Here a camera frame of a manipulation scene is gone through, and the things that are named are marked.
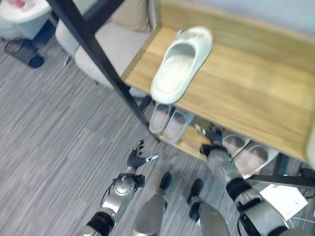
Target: lower shelf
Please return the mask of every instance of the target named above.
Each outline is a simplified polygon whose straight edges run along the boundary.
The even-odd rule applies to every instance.
[[[200,118],[195,118],[185,130],[180,140],[177,143],[173,144],[173,146],[206,162],[207,157],[201,154],[199,150],[203,144],[208,144],[209,140],[197,132],[194,127],[196,123],[204,124],[205,121]]]

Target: wooden shelf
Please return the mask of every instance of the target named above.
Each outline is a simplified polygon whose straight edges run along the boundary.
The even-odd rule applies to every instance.
[[[181,139],[173,144],[176,148],[206,162],[207,157],[199,152],[202,144],[209,143],[204,136],[198,134],[193,125],[188,126],[188,128],[183,133]]]
[[[153,33],[123,75],[128,85],[150,94],[153,77],[176,33],[166,26]],[[306,160],[314,87],[311,72],[215,43],[175,106]],[[175,146],[198,157],[200,146],[191,143],[199,134],[192,129]]]

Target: white sandal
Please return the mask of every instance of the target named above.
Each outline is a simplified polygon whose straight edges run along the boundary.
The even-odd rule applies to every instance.
[[[152,98],[162,104],[179,100],[208,57],[212,46],[212,33],[205,27],[179,31],[152,81]]]
[[[233,159],[243,178],[249,178],[271,162],[279,152],[251,141]]]

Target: gray slipper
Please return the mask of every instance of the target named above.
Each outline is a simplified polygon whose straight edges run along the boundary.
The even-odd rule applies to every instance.
[[[162,133],[173,111],[173,106],[157,103],[150,121],[149,130],[154,134]]]
[[[223,146],[226,147],[232,157],[235,157],[251,141],[250,138],[235,134],[229,130],[223,133]]]
[[[179,141],[188,125],[192,122],[193,117],[194,114],[192,113],[176,109],[164,130],[163,140],[169,144]]]

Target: wall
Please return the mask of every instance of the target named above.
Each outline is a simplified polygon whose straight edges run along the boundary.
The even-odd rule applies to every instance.
[[[220,8],[289,30],[315,36],[315,0],[164,0]]]

